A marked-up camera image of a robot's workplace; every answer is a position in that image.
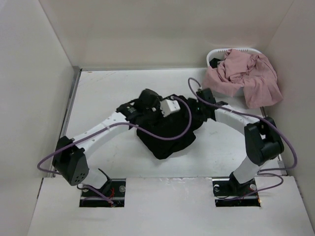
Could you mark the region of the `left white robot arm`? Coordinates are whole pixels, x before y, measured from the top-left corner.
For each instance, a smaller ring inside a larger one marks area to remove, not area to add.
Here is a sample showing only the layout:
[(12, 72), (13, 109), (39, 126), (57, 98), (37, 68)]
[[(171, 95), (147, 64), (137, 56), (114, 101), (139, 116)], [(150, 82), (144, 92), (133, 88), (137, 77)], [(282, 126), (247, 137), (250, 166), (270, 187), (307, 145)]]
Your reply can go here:
[(71, 185), (90, 185), (94, 191), (105, 196), (110, 192), (110, 178), (101, 169), (91, 169), (87, 159), (103, 144), (117, 135), (140, 126), (146, 119), (159, 115), (162, 97), (156, 92), (145, 89), (140, 96), (120, 105), (115, 112), (100, 124), (74, 138), (61, 137), (56, 150), (62, 151), (53, 157), (53, 166)]

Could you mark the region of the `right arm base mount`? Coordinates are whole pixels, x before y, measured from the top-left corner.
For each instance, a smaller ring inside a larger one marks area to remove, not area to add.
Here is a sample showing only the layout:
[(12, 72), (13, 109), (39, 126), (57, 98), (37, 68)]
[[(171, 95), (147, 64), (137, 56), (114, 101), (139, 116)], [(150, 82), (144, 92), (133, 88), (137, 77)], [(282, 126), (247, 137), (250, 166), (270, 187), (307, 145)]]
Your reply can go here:
[(216, 207), (260, 207), (260, 199), (257, 193), (256, 182), (254, 179), (231, 187), (229, 178), (213, 178), (213, 194)]

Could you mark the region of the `black trousers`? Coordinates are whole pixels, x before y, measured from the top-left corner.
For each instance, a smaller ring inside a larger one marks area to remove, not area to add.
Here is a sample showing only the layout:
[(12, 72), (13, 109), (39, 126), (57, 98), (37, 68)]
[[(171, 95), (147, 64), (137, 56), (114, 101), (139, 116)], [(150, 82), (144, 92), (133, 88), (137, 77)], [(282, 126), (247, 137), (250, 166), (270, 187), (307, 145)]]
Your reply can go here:
[[(202, 126), (204, 122), (194, 121), (192, 118), (192, 105), (200, 103), (193, 98), (178, 96), (180, 111), (167, 117), (158, 119), (155, 123), (145, 123), (136, 130), (137, 137), (152, 152), (153, 156), (159, 160), (168, 158), (171, 154), (184, 150), (191, 145), (196, 136), (194, 131)], [(136, 99), (129, 101), (137, 109), (143, 110), (145, 107), (155, 107), (160, 105), (162, 97), (152, 90), (145, 89)], [(120, 105), (117, 113), (126, 114), (128, 103)]]

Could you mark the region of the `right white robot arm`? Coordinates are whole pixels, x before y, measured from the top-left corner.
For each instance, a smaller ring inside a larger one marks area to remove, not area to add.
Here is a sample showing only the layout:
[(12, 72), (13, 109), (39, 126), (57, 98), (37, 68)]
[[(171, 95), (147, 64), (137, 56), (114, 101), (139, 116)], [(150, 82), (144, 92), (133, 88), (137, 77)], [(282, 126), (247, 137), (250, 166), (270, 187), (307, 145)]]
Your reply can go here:
[(194, 95), (207, 106), (212, 120), (226, 124), (244, 135), (246, 157), (230, 174), (226, 184), (231, 193), (241, 194), (265, 163), (283, 153), (283, 138), (271, 117), (261, 118), (237, 111), (225, 102), (217, 103), (210, 89), (200, 89)]

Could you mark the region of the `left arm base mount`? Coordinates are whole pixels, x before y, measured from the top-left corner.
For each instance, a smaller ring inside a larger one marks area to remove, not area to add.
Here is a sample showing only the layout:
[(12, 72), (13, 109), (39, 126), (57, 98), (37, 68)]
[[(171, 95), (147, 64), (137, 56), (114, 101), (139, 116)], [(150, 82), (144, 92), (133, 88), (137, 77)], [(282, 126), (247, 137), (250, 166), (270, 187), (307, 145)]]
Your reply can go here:
[(77, 189), (81, 191), (79, 207), (102, 207), (115, 208), (125, 206), (126, 179), (112, 179), (109, 190), (104, 196), (109, 198), (113, 203), (104, 200), (94, 191), (83, 188), (83, 185), (77, 185)]

